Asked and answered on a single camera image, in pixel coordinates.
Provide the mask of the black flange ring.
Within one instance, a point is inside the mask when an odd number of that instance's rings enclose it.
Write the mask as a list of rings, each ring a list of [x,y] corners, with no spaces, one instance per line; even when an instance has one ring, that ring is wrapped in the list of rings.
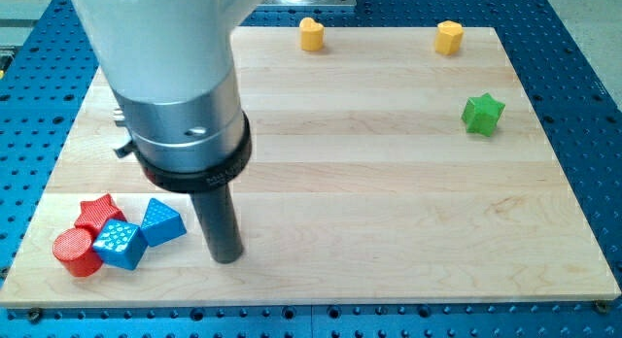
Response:
[[[144,175],[152,184],[171,192],[196,193],[225,186],[242,173],[253,150],[250,122],[244,112],[242,115],[244,132],[236,149],[219,164],[203,171],[179,173],[162,170],[148,162],[136,148],[133,149],[134,156],[140,162]]]

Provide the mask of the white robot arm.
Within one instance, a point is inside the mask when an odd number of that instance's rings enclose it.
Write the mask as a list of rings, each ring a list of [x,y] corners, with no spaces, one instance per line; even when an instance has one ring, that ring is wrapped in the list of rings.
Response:
[[[252,153],[230,36],[262,0],[71,0],[121,108],[126,150],[187,194],[212,258],[244,248],[228,185]]]

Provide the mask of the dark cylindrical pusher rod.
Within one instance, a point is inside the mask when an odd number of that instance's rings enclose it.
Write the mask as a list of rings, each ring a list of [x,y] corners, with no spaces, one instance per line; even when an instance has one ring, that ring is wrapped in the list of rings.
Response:
[[[244,252],[228,185],[190,195],[210,256],[221,264]]]

